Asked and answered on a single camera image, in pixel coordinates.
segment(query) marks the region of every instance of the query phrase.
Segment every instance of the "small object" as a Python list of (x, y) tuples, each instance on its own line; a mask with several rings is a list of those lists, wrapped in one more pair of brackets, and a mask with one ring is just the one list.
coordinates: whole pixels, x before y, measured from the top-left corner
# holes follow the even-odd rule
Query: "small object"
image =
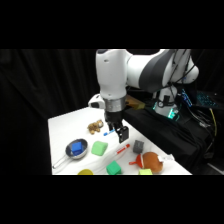
[(91, 170), (82, 170), (78, 173), (79, 176), (93, 176), (93, 172)]
[(95, 134), (95, 127), (93, 124), (90, 124), (87, 129), (89, 129), (90, 134)]
[(143, 153), (144, 142), (135, 141), (135, 145), (133, 148), (134, 153), (141, 154)]
[(158, 156), (158, 159), (161, 163), (164, 163), (166, 161), (175, 161), (175, 158), (173, 157), (173, 155), (168, 155), (166, 157)]
[(110, 131), (109, 133), (104, 133), (104, 136), (107, 136), (107, 135), (109, 135), (109, 134), (111, 134), (111, 133), (113, 133), (113, 132), (115, 132), (115, 130), (112, 130), (112, 131)]
[(93, 144), (92, 154), (97, 155), (97, 156), (103, 156), (107, 147), (108, 147), (108, 143), (97, 141)]
[(142, 159), (142, 154), (138, 155), (136, 158), (136, 162), (130, 162), (129, 165), (137, 164), (140, 168), (144, 169), (144, 163)]
[(142, 169), (150, 169), (153, 173), (159, 173), (163, 169), (163, 163), (159, 161), (158, 155), (154, 152), (147, 152), (143, 156), (138, 155), (136, 162), (131, 162), (129, 165), (137, 164)]
[(121, 167), (117, 164), (116, 161), (113, 161), (110, 165), (107, 166), (107, 173), (109, 175), (119, 175), (121, 174)]
[(139, 171), (140, 176), (152, 176), (152, 171), (150, 169), (147, 170), (140, 170)]
[(77, 142), (72, 145), (72, 153), (74, 156), (78, 156), (83, 153), (83, 146), (81, 142)]
[(94, 131), (97, 131), (97, 132), (100, 132), (100, 129), (99, 129), (99, 126), (98, 126), (98, 123), (93, 123), (93, 126), (94, 126)]
[(127, 144), (124, 148), (117, 150), (117, 151), (116, 151), (116, 154), (119, 155), (119, 154), (122, 153), (125, 149), (128, 149), (129, 147), (130, 147), (130, 145)]
[(153, 173), (159, 173), (163, 170), (163, 163), (159, 161), (156, 153), (145, 153), (142, 158), (145, 169), (151, 169)]
[(99, 128), (102, 128), (104, 125), (102, 120), (97, 121), (97, 124)]
[[(72, 145), (75, 144), (75, 143), (77, 143), (77, 142), (81, 142), (82, 143), (83, 153), (80, 154), (80, 155), (78, 155), (78, 156), (74, 156), (73, 153), (72, 153)], [(57, 163), (55, 163), (52, 166), (52, 168), (53, 169), (57, 169), (58, 167), (60, 167), (64, 162), (66, 162), (69, 159), (78, 160), (78, 159), (83, 158), (86, 155), (86, 153), (87, 153), (87, 148), (88, 148), (88, 143), (84, 139), (77, 139), (77, 140), (71, 142), (66, 147), (66, 150), (65, 150), (66, 155), (63, 158), (61, 158)]]

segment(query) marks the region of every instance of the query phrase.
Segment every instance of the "red object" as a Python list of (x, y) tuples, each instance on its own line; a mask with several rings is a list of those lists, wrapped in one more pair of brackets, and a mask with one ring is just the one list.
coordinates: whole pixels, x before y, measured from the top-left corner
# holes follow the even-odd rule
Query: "red object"
[(128, 149), (130, 147), (129, 144), (127, 144), (124, 148), (120, 149), (117, 151), (117, 154), (120, 154), (121, 152), (123, 152), (125, 149)]
[(129, 165), (134, 165), (134, 164), (137, 164), (142, 169), (144, 168), (143, 161), (142, 161), (142, 154), (137, 156), (136, 162), (130, 162), (129, 163)]

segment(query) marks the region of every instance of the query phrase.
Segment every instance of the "yellow object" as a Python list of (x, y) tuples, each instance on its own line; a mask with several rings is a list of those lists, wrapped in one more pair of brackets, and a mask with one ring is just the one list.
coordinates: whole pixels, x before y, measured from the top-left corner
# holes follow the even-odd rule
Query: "yellow object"
[(93, 172), (91, 170), (82, 170), (78, 173), (79, 176), (93, 176)]
[(213, 113), (213, 110), (210, 109), (211, 113), (212, 113), (212, 117), (213, 117), (213, 120), (214, 120), (214, 124), (215, 124), (215, 136), (217, 136), (217, 133), (218, 133), (218, 128), (217, 128), (217, 124), (216, 124), (216, 120), (215, 120), (215, 115)]
[(153, 176), (152, 171), (150, 169), (140, 170), (139, 175), (140, 176)]
[(126, 101), (128, 102), (128, 106), (134, 108), (135, 110), (140, 110), (145, 108), (145, 103), (135, 99), (132, 96), (127, 95)]

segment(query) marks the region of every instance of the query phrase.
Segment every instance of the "brown toy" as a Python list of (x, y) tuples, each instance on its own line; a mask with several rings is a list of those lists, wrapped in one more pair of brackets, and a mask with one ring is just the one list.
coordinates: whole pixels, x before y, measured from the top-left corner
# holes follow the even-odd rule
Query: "brown toy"
[(129, 165), (137, 164), (141, 169), (150, 169), (153, 173), (159, 173), (163, 170), (163, 163), (158, 159), (154, 152), (147, 152), (143, 156), (139, 154), (136, 162), (130, 162)]
[(99, 120), (99, 121), (97, 121), (97, 124), (98, 124), (99, 128), (103, 127), (103, 121)]
[(97, 131), (97, 132), (100, 132), (100, 129), (99, 129), (99, 125), (98, 123), (93, 123), (93, 126), (94, 126), (94, 130)]
[(150, 169), (153, 173), (159, 173), (163, 170), (163, 163), (158, 159), (154, 152), (145, 153), (143, 156), (144, 169)]
[(89, 132), (94, 135), (95, 132), (100, 132), (100, 128), (103, 127), (103, 122), (101, 120), (95, 122), (95, 123), (92, 123), (88, 126), (87, 129), (89, 129)]
[(95, 134), (95, 127), (94, 127), (94, 125), (93, 124), (90, 124), (89, 126), (88, 126), (88, 128), (87, 129), (89, 129), (89, 132), (92, 134), (92, 135), (94, 135)]

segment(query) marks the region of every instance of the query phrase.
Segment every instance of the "orange toy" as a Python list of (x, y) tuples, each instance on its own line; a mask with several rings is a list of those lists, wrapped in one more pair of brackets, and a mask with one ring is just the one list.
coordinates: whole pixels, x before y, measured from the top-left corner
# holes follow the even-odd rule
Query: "orange toy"
[(137, 164), (141, 169), (150, 169), (153, 173), (159, 173), (163, 170), (163, 163), (159, 161), (158, 155), (154, 152), (147, 152), (143, 156), (140, 154), (136, 158), (136, 162), (129, 165)]

